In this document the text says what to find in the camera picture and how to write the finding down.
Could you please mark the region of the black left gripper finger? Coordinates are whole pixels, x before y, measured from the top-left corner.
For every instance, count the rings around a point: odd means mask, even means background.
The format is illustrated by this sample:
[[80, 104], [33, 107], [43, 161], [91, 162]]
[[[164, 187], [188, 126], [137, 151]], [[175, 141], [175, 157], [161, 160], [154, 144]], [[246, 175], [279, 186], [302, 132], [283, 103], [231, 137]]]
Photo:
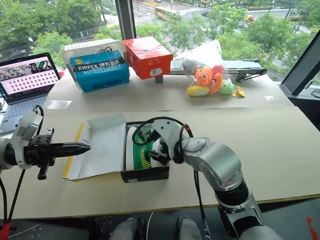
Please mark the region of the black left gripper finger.
[[84, 154], [87, 151], [88, 149], [59, 151], [59, 152], [54, 152], [53, 157], [62, 158], [62, 157], [78, 156], [78, 155]]
[[56, 151], [89, 151], [91, 149], [89, 145], [80, 142], [54, 143], [53, 148]]

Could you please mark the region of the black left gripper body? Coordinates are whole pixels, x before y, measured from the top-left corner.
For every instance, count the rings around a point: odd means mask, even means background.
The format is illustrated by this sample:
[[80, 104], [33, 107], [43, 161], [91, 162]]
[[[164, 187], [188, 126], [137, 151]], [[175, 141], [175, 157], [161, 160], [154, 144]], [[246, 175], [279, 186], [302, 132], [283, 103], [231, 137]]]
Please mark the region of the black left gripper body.
[[24, 148], [26, 163], [39, 168], [38, 180], [45, 180], [48, 168], [55, 164], [55, 157], [52, 156], [50, 147], [53, 134], [54, 128], [48, 128], [46, 134], [35, 135], [29, 145]]

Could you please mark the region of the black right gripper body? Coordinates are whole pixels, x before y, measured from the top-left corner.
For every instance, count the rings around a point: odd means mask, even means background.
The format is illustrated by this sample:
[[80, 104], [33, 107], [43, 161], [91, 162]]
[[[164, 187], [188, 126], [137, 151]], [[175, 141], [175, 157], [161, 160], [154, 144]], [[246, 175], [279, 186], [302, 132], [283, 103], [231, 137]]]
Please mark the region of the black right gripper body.
[[171, 160], [170, 157], [170, 146], [172, 137], [172, 131], [171, 130], [161, 130], [160, 132], [156, 131], [155, 129], [152, 130], [149, 140], [158, 142], [155, 146], [152, 147], [150, 151], [156, 151], [158, 153], [161, 153], [164, 157], [168, 157], [168, 162]]

